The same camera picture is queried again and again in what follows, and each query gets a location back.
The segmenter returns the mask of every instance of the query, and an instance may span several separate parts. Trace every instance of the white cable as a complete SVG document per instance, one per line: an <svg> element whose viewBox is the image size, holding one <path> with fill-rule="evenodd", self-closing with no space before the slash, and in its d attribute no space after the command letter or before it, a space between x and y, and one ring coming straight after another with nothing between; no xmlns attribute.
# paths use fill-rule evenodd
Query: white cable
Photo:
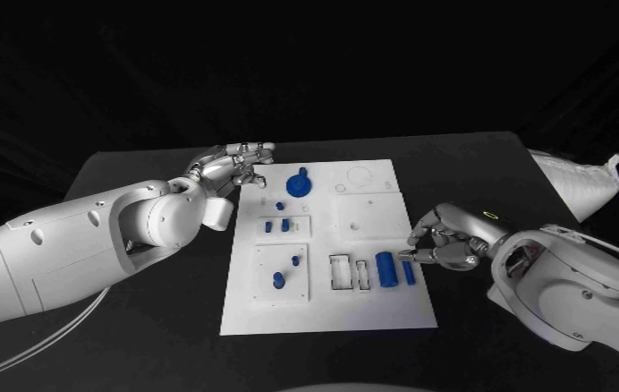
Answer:
<svg viewBox="0 0 619 392"><path fill-rule="evenodd" d="M104 291L99 293L99 296L92 301L86 310L78 315L78 317L68 323L68 325L56 331L56 333L49 336L37 345L35 345L29 350L22 352L19 355L13 356L3 363L0 363L0 372L7 370L10 367L14 367L20 362L24 362L29 358L32 358L39 352L42 352L83 322L88 315L94 312L94 309L99 305L99 302L104 300L107 292L109 288L107 287Z"/></svg>

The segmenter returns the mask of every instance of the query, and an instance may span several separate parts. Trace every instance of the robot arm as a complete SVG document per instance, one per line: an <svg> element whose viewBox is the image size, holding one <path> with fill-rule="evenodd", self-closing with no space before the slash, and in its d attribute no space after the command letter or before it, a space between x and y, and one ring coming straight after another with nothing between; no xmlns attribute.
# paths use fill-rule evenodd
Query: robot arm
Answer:
<svg viewBox="0 0 619 392"><path fill-rule="evenodd" d="M200 225L227 227L238 185L266 187L253 163L272 143L213 147L184 176L56 204L0 227L0 321L62 307L174 254Z"/></svg>
<svg viewBox="0 0 619 392"><path fill-rule="evenodd" d="M435 249L400 260L469 270L491 258L489 299L531 331L579 351L597 341L619 351L619 248L560 226L514 233L497 215L445 203L419 220L409 244L428 233Z"/></svg>

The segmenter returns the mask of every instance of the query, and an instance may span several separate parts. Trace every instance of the white board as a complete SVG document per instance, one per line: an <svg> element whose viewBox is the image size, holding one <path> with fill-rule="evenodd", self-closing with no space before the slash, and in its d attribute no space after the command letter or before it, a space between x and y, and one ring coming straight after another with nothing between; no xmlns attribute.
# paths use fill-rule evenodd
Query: white board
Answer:
<svg viewBox="0 0 619 392"><path fill-rule="evenodd" d="M286 181L301 166L312 190L294 198ZM255 166L255 171L266 177L268 187L242 187L220 335L435 328L419 265L413 264L415 285L406 284L397 260L400 284L383 288L377 278L376 254L390 251L394 257L407 249L412 231L390 160L275 164ZM299 224L298 232L275 229L284 218ZM276 231L269 235L268 220ZM294 267L291 256L302 247L305 257ZM331 255L348 255L353 289L331 289ZM360 290L360 260L369 290ZM282 269L285 286L276 289L274 273Z"/></svg>

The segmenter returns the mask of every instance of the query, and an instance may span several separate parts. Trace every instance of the black table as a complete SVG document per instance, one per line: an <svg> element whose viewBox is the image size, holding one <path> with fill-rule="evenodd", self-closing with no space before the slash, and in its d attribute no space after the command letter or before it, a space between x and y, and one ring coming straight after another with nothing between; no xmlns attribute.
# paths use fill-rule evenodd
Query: black table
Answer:
<svg viewBox="0 0 619 392"><path fill-rule="evenodd" d="M176 177L203 150L98 153L68 200ZM523 228L577 228L508 132L282 143L276 150L279 163L383 158L393 161L412 222L452 200ZM220 337L235 221L225 233L203 228L180 253L112 287L68 337L0 374L3 390L271 392L341 381L436 390L619 389L612 349L593 344L570 353L553 347L488 300L488 260L465 273L423 267L438 329ZM0 324L3 352L36 343L91 300Z"/></svg>

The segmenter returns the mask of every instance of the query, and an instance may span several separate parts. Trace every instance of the blue object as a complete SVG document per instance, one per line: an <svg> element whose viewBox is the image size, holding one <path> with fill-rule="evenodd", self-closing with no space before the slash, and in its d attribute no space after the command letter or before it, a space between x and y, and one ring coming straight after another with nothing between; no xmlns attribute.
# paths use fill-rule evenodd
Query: blue object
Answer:
<svg viewBox="0 0 619 392"><path fill-rule="evenodd" d="M276 272L274 274L274 287L276 289L281 289L285 284L286 284L286 281L284 280L284 275L279 272Z"/></svg>
<svg viewBox="0 0 619 392"><path fill-rule="evenodd" d="M390 251L377 253L377 278L380 287L397 286L396 265L393 264Z"/></svg>
<svg viewBox="0 0 619 392"><path fill-rule="evenodd" d="M299 168L299 174L294 175L286 182L288 194L295 197L304 197L312 190L312 181L307 177L307 169L302 166Z"/></svg>
<svg viewBox="0 0 619 392"><path fill-rule="evenodd" d="M406 275L406 284L412 286L415 284L413 266L407 260L402 261L403 274Z"/></svg>

